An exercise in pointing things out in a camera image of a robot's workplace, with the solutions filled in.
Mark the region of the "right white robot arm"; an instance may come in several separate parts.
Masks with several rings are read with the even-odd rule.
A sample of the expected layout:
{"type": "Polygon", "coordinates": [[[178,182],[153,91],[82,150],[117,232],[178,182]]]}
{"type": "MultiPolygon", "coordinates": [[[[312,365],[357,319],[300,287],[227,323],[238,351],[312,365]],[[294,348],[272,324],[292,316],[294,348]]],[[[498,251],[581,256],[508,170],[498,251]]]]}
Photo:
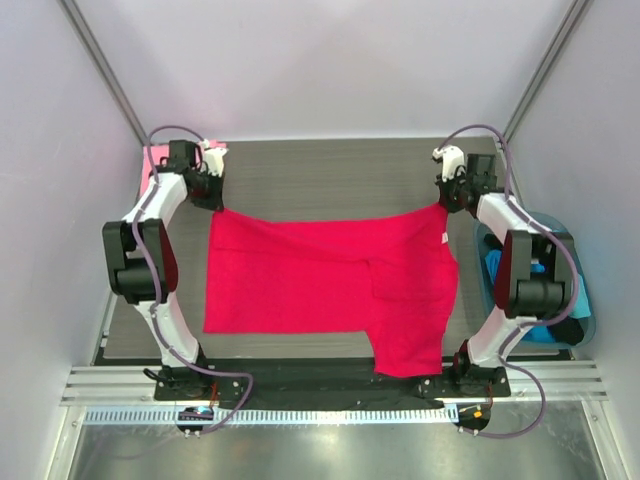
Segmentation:
{"type": "Polygon", "coordinates": [[[495,158],[464,154],[455,146],[434,150],[439,203],[449,213],[469,212],[501,245],[493,283],[494,307],[479,331],[463,342],[444,376],[462,396],[506,390],[506,360],[532,328],[563,320],[573,310],[580,281],[568,233],[537,222],[498,189],[495,158]]]}

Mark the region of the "red t shirt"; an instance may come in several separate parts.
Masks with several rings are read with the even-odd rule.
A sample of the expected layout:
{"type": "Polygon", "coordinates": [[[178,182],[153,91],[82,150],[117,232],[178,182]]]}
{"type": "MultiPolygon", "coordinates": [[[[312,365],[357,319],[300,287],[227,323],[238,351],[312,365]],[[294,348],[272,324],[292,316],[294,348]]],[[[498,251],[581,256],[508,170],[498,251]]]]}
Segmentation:
{"type": "Polygon", "coordinates": [[[458,265],[447,211],[376,219],[269,222],[225,210],[209,233],[207,334],[364,333],[375,370],[442,370],[458,265]]]}

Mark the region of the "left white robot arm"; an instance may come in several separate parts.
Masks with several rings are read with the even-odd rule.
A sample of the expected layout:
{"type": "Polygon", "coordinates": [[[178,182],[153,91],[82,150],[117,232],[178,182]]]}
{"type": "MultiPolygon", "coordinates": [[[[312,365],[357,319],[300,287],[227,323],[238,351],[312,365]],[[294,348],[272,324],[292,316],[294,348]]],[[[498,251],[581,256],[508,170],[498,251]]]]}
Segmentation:
{"type": "Polygon", "coordinates": [[[186,201],[212,212],[224,208],[226,144],[172,140],[145,152],[148,179],[132,210],[102,228],[113,293],[149,326],[161,353],[158,370],[145,370],[158,400],[200,400],[213,388],[206,357],[177,299],[179,268],[167,227],[186,201]]]}

